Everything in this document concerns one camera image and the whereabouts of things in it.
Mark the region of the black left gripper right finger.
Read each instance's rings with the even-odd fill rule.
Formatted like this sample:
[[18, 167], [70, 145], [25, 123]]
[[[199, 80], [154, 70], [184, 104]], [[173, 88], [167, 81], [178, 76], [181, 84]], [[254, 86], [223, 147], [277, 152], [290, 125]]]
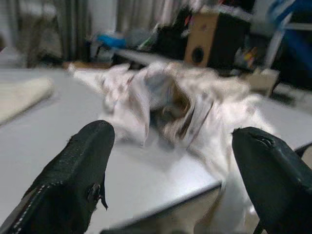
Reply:
[[235, 129], [232, 148], [258, 215], [260, 234], [312, 232], [312, 170], [278, 137], [255, 127]]

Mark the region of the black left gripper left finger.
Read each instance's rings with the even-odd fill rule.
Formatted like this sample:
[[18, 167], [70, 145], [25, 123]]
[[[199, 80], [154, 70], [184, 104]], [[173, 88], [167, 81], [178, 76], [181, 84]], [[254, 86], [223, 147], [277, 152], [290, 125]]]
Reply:
[[113, 126], [97, 120], [73, 135], [36, 177], [1, 225], [3, 234], [82, 234], [105, 200]]

